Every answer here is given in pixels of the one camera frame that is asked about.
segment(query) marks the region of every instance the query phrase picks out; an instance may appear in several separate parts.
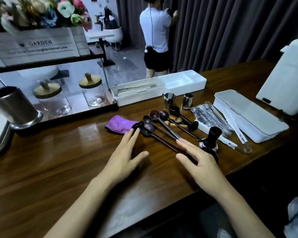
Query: flower arrangement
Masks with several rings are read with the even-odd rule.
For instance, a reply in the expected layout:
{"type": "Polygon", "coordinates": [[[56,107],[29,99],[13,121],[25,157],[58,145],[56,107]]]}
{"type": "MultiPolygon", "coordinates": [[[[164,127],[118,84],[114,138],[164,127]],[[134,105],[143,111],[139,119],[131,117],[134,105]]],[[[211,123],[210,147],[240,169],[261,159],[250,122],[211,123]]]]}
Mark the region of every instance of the flower arrangement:
{"type": "Polygon", "coordinates": [[[82,0],[0,0],[0,32],[73,26],[92,29],[82,0]]]}

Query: black stand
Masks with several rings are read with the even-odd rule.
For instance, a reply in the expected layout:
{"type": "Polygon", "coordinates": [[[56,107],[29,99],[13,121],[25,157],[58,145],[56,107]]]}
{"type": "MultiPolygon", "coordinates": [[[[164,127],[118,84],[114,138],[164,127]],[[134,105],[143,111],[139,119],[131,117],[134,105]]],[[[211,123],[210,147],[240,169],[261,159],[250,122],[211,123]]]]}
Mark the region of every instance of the black stand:
{"type": "MultiPolygon", "coordinates": [[[[103,42],[102,38],[99,39],[99,44],[100,44],[100,47],[102,48],[102,50],[105,54],[104,62],[103,62],[104,67],[108,67],[108,66],[111,66],[111,65],[116,65],[111,59],[107,59],[106,53],[105,53],[104,42],[103,42]]],[[[100,67],[102,67],[101,61],[98,61],[97,63],[100,67]]]]}

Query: wooden lid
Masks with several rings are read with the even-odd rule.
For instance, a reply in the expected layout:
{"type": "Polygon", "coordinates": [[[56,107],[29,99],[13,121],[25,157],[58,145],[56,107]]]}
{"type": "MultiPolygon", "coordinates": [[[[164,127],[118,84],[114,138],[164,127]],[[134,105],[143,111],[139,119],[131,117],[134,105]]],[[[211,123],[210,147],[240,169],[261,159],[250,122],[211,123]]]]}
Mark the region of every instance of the wooden lid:
{"type": "Polygon", "coordinates": [[[81,88],[96,88],[102,84],[102,78],[99,75],[86,73],[85,77],[78,84],[81,88]]]}
{"type": "Polygon", "coordinates": [[[40,86],[34,90],[34,95],[38,99],[51,98],[62,92],[58,83],[40,82],[40,86]]]}

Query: black shorts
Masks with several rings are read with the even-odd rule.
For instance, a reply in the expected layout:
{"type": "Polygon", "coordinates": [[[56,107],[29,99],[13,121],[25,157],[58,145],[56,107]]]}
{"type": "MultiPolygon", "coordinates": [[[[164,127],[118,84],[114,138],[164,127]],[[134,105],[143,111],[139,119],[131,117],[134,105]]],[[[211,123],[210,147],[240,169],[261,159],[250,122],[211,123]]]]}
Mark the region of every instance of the black shorts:
{"type": "Polygon", "coordinates": [[[152,47],[147,47],[147,51],[144,57],[146,68],[153,69],[156,72],[169,70],[171,66],[171,52],[169,50],[159,53],[152,47]]]}

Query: white chair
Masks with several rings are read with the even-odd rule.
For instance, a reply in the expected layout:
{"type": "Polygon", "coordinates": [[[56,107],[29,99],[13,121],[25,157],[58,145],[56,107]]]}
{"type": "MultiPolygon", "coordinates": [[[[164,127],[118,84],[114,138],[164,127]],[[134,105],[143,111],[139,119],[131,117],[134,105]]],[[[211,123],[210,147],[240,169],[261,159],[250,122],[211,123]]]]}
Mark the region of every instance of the white chair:
{"type": "Polygon", "coordinates": [[[113,37],[106,37],[105,40],[107,42],[109,42],[110,44],[114,43],[115,44],[115,49],[117,50],[117,46],[116,46],[116,43],[120,43],[122,42],[124,36],[123,36],[123,31],[120,28],[117,28],[117,29],[110,29],[110,30],[106,30],[107,32],[112,32],[115,36],[113,37]]]}

